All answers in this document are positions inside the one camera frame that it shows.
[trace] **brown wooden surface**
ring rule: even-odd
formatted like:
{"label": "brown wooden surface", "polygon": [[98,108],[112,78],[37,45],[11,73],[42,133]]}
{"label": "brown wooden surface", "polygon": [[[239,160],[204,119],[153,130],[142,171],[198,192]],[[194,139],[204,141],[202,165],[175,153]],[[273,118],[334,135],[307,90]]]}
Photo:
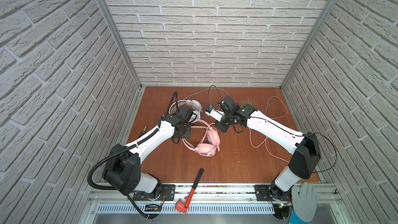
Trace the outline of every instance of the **brown wooden surface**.
{"label": "brown wooden surface", "polygon": [[[157,124],[158,117],[166,111],[174,90],[178,92],[178,99],[183,99],[185,96],[199,92],[204,88],[147,87],[132,126],[128,143],[137,139],[145,126],[147,126],[147,130],[150,130]],[[226,87],[223,89],[240,106],[247,103],[262,112],[266,109],[267,100],[272,96],[278,96],[286,104],[279,88]],[[224,92],[220,91],[220,93],[222,97],[226,96]],[[215,104],[220,100],[220,96],[215,89],[210,90],[210,96]],[[211,105],[207,90],[188,99],[198,100],[204,109]],[[285,107],[277,98],[272,98],[269,101],[267,116],[276,118],[284,114]],[[214,122],[214,119],[204,112],[202,112],[201,117],[208,123]],[[278,122],[297,130],[290,112],[286,117],[278,119]],[[188,141],[196,146],[204,133],[204,129],[192,129]],[[250,144],[248,128],[245,128],[244,132],[240,134],[234,132],[233,128],[229,128],[226,133],[218,131],[218,134],[221,139],[220,152],[217,152],[214,157],[200,156],[188,150],[182,142],[174,144],[171,139],[168,139],[148,155],[141,165],[141,171],[150,173],[163,182],[193,182],[202,167],[205,171],[201,182],[265,183],[271,182],[287,165],[286,162],[269,155],[264,144],[257,149],[253,148]],[[252,131],[251,140],[253,145],[257,146],[264,140],[264,135]],[[276,142],[268,139],[267,147],[274,155],[290,161],[291,154]],[[312,177],[306,181],[319,182],[320,180],[313,173]]]}

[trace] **gray glove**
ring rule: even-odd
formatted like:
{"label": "gray glove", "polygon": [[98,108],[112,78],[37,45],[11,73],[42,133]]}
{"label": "gray glove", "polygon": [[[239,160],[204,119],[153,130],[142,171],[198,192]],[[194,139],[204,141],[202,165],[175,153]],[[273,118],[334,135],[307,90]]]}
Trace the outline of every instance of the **gray glove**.
{"label": "gray glove", "polygon": [[303,183],[300,187],[300,195],[298,187],[292,187],[292,205],[296,215],[304,222],[310,222],[314,218],[316,204],[321,198],[316,188],[312,188],[311,184]]}

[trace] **pink headphones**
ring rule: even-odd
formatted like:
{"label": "pink headphones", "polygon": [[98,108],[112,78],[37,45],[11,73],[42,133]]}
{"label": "pink headphones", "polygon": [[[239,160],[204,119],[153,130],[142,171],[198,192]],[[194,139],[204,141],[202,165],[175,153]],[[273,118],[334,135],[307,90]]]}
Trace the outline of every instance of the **pink headphones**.
{"label": "pink headphones", "polygon": [[[203,136],[202,140],[196,147],[193,147],[193,145],[191,145],[185,138],[182,139],[182,142],[188,149],[194,151],[195,153],[198,153],[201,156],[213,157],[216,154],[216,150],[220,151],[220,137],[218,136],[217,130],[210,126],[214,123],[208,124],[206,121],[203,121],[201,119],[197,119],[193,123],[195,122],[204,123],[207,127],[191,126],[191,128],[206,128],[206,134]],[[208,144],[203,143],[206,137],[209,141]]]}

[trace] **glove finger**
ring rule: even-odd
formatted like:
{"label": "glove finger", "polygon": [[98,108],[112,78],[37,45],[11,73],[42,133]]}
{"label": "glove finger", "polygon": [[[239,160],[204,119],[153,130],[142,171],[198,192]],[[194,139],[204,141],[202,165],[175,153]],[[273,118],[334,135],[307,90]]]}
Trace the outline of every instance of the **glove finger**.
{"label": "glove finger", "polygon": [[319,193],[316,193],[316,199],[315,202],[318,203],[319,199],[321,199],[321,195]]}
{"label": "glove finger", "polygon": [[292,187],[292,200],[299,198],[299,188],[297,186]]}
{"label": "glove finger", "polygon": [[305,197],[307,194],[308,182],[305,182],[300,187],[300,198]]}
{"label": "glove finger", "polygon": [[317,194],[318,194],[318,189],[317,188],[312,188],[312,194],[311,194],[312,201],[316,200],[316,195]]}
{"label": "glove finger", "polygon": [[308,197],[309,199],[311,199],[311,194],[312,194],[312,184],[309,183],[309,184],[308,184],[308,187],[307,187],[306,197]]}

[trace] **white brick wall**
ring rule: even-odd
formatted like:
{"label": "white brick wall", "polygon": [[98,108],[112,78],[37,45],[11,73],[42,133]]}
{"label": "white brick wall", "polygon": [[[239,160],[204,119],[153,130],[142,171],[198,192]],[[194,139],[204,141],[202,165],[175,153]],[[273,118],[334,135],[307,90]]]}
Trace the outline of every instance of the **white brick wall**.
{"label": "white brick wall", "polygon": [[[283,93],[302,131],[335,144],[333,181],[355,223],[398,221],[397,0],[339,0]],[[320,139],[325,169],[333,148]]]}
{"label": "white brick wall", "polygon": [[[142,84],[275,87],[288,68],[276,69],[279,64],[292,63],[326,0],[107,3],[137,72],[157,72],[159,68],[168,72],[167,76],[139,74]],[[272,71],[261,82],[249,70],[237,71],[262,66]],[[197,77],[203,68],[214,71],[206,80]],[[184,81],[177,75],[180,72],[194,73]]]}
{"label": "white brick wall", "polygon": [[136,92],[95,0],[0,0],[0,223],[77,223]]}

